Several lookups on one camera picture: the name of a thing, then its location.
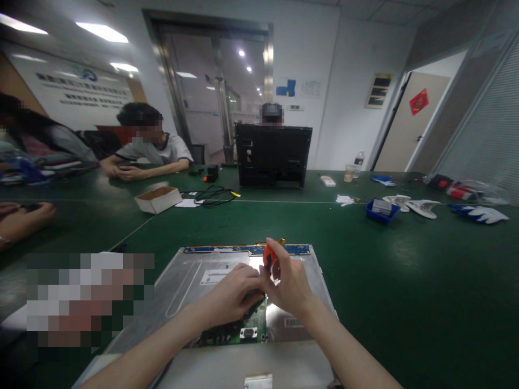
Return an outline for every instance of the black hair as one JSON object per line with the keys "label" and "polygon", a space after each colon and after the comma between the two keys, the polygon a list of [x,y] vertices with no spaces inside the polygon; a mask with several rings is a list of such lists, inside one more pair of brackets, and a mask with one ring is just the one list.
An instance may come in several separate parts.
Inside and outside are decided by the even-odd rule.
{"label": "black hair", "polygon": [[15,119],[17,127],[7,128],[7,133],[16,142],[21,150],[27,152],[27,148],[25,147],[22,138],[22,132],[24,132],[27,135],[32,136],[34,139],[42,142],[51,150],[70,154],[69,150],[55,144],[51,135],[45,131],[45,129],[48,127],[63,125],[48,118],[47,116],[43,116],[40,113],[25,108],[23,102],[16,97],[0,93],[0,116],[1,115],[13,116]]}
{"label": "black hair", "polygon": [[152,126],[162,119],[162,114],[146,103],[128,103],[117,115],[117,120],[123,126]]}
{"label": "black hair", "polygon": [[281,123],[283,121],[283,108],[277,103],[265,103],[261,107],[261,119],[263,123]]}

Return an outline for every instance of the red diamond sign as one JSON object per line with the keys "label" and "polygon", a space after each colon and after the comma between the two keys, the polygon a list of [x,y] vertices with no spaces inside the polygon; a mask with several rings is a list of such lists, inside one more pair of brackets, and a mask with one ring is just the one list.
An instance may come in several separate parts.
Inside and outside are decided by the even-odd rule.
{"label": "red diamond sign", "polygon": [[424,89],[415,97],[413,97],[409,102],[409,105],[411,106],[411,112],[413,116],[428,106],[429,97],[427,96],[427,89]]}

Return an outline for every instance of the door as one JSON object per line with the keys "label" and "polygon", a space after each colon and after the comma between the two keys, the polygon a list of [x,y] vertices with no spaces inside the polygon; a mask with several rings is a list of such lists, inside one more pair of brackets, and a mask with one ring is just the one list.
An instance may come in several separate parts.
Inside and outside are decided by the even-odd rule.
{"label": "door", "polygon": [[413,72],[396,110],[375,171],[404,171],[450,78]]}
{"label": "door", "polygon": [[260,118],[264,36],[171,25],[161,35],[179,132],[205,145],[209,164],[233,163],[234,124]]}

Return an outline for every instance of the glass door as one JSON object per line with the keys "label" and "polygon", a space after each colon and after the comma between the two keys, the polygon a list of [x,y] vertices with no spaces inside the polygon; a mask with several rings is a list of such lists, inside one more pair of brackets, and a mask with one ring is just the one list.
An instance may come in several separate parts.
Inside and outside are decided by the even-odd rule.
{"label": "glass door", "polygon": [[264,36],[171,24],[159,32],[179,134],[188,144],[205,145],[206,164],[234,163],[236,123],[261,122]]}

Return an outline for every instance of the blue and white glove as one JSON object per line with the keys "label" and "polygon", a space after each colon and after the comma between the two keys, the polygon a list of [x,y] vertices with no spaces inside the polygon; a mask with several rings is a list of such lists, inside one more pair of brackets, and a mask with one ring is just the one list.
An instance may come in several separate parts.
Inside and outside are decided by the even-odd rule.
{"label": "blue and white glove", "polygon": [[385,185],[385,186],[396,186],[396,184],[391,181],[391,178],[390,177],[385,177],[385,176],[373,176],[371,178],[373,181],[377,181],[377,182],[380,182],[382,185]]}
{"label": "blue and white glove", "polygon": [[501,212],[493,208],[459,204],[449,204],[449,206],[454,208],[452,210],[454,213],[468,216],[477,223],[494,224],[500,220],[510,219],[508,216],[503,215]]}

